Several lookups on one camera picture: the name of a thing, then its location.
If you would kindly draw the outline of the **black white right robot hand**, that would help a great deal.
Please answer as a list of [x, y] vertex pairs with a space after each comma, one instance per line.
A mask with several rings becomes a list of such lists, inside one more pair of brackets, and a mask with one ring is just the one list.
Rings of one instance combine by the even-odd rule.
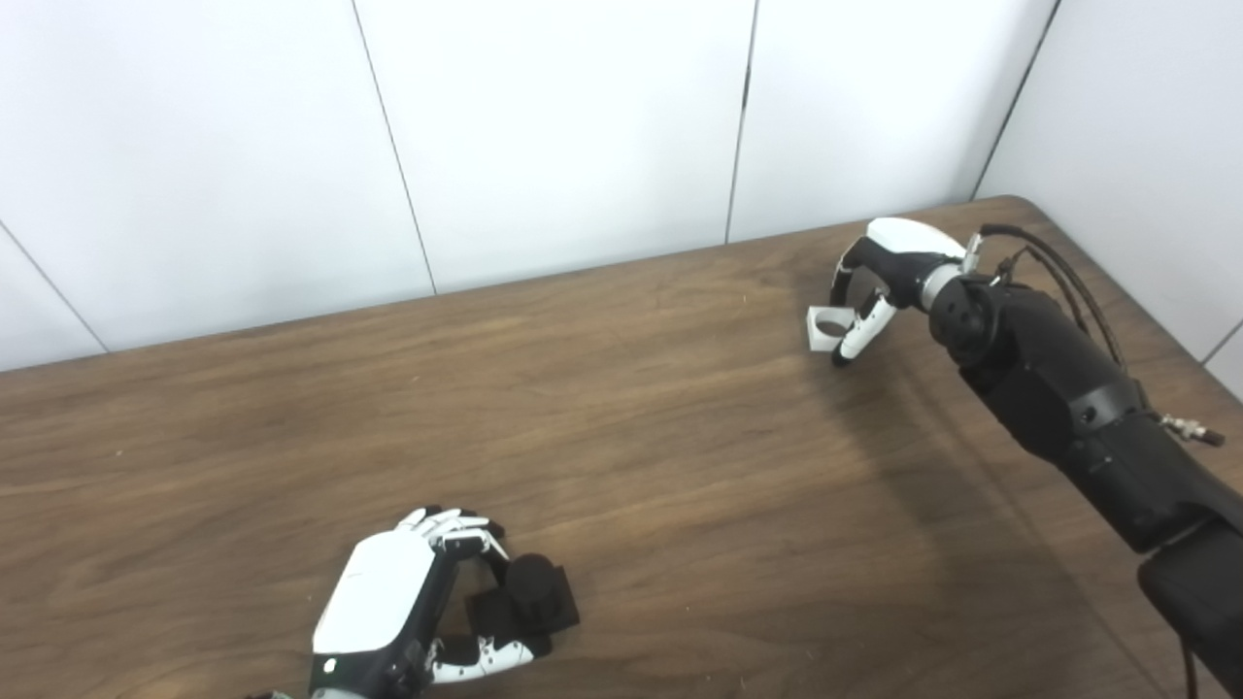
[[880, 216], [868, 221], [865, 234], [839, 257], [829, 303], [843, 307], [856, 270], [879, 280], [833, 351], [833, 363], [845, 367], [880, 333], [897, 311], [929, 311], [940, 290], [963, 274], [967, 250], [940, 229], [912, 218]]

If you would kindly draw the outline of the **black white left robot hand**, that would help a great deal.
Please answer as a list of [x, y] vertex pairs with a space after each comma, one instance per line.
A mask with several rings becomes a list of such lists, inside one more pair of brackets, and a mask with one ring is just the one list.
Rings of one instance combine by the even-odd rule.
[[312, 637], [311, 698], [419, 698], [554, 650], [547, 636], [438, 636], [457, 566], [484, 561], [502, 583], [503, 529], [479, 512], [421, 506], [355, 544]]

